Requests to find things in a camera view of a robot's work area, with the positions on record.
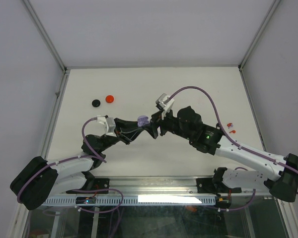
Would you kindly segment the purple earbud case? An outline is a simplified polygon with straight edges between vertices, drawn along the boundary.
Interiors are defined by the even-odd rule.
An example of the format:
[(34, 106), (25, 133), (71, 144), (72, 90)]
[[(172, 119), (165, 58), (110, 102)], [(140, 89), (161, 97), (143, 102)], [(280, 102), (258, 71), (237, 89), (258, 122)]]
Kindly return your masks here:
[(149, 118), (147, 116), (139, 116), (137, 118), (138, 127), (143, 127), (150, 124)]

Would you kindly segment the red earbud case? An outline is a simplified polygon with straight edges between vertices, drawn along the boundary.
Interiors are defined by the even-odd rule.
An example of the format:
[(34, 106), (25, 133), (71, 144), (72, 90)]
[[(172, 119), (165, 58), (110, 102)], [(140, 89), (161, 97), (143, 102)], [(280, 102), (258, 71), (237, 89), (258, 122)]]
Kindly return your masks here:
[(105, 101), (109, 104), (113, 103), (115, 100), (114, 96), (112, 95), (107, 95), (106, 98), (105, 98)]

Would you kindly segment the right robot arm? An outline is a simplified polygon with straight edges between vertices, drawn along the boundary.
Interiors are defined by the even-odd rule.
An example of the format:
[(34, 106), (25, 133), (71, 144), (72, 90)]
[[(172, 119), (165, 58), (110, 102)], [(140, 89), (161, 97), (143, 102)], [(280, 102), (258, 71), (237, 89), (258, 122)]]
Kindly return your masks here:
[(249, 184), (259, 184), (269, 193), (285, 202), (294, 202), (298, 193), (298, 156), (289, 153), (286, 156), (270, 154), (265, 151), (247, 148), (236, 140), (229, 139), (224, 132), (206, 125), (202, 118), (190, 106), (180, 109), (177, 116), (172, 111), (159, 111), (148, 118), (137, 119), (139, 127), (152, 133), (153, 138), (173, 133), (189, 141), (196, 150), (232, 159), (257, 172), (250, 176)]

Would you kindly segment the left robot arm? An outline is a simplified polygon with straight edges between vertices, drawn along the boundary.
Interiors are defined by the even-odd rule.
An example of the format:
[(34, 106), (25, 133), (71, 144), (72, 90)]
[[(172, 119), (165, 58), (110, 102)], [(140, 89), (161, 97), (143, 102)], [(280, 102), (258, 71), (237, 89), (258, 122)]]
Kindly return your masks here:
[[(84, 128), (95, 121), (104, 126), (102, 136), (86, 135)], [(41, 206), (47, 199), (61, 193), (88, 194), (84, 203), (88, 204), (99, 194), (108, 194), (110, 188), (103, 179), (97, 179), (91, 171), (105, 163), (103, 151), (123, 142), (129, 145), (143, 131), (150, 131), (147, 117), (137, 121), (119, 118), (94, 117), (83, 124), (83, 153), (70, 158), (48, 162), (41, 156), (34, 157), (10, 184), (10, 190), (16, 195), (17, 202), (29, 211)]]

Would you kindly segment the black earbud case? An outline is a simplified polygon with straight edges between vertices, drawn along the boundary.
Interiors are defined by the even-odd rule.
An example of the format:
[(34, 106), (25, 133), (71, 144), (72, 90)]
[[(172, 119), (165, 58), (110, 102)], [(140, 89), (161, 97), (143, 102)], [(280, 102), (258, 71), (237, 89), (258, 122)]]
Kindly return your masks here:
[(95, 100), (92, 101), (91, 104), (92, 104), (93, 107), (97, 108), (101, 105), (101, 102), (98, 99), (95, 99)]

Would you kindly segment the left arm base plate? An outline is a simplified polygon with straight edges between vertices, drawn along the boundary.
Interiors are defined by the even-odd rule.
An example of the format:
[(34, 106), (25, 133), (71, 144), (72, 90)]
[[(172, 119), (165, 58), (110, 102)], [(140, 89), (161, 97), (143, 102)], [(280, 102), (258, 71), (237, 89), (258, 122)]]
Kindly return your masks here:
[(79, 191), (68, 190), (66, 194), (94, 194), (96, 190), (106, 189), (109, 186), (109, 178), (88, 179), (86, 184), (82, 188), (79, 188)]

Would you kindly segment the aluminium mounting rail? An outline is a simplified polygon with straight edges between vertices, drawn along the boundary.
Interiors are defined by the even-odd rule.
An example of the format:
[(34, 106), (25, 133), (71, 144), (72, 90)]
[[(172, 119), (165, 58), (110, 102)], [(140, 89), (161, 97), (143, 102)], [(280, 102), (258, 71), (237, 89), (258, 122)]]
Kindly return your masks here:
[[(139, 194), (167, 194), (167, 195), (196, 195), (197, 192), (196, 179), (197, 178), (212, 178), (206, 177), (95, 177), (90, 175), (88, 179), (94, 178), (109, 178), (111, 189), (117, 189), (123, 193), (124, 196), (132, 196)], [(83, 175), (78, 177), (69, 176), (60, 181), (55, 182), (48, 197), (66, 194), (68, 190), (79, 191), (79, 185), (83, 182)], [(228, 194), (228, 188), (224, 185), (220, 186), (220, 192), (217, 194)]]

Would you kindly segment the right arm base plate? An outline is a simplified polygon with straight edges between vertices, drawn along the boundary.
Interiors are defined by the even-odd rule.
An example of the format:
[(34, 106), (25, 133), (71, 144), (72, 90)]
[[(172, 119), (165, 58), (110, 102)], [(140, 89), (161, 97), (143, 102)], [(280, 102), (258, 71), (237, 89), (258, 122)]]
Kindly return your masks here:
[(214, 178), (197, 178), (196, 186), (198, 193), (217, 194), (220, 192), (220, 186)]

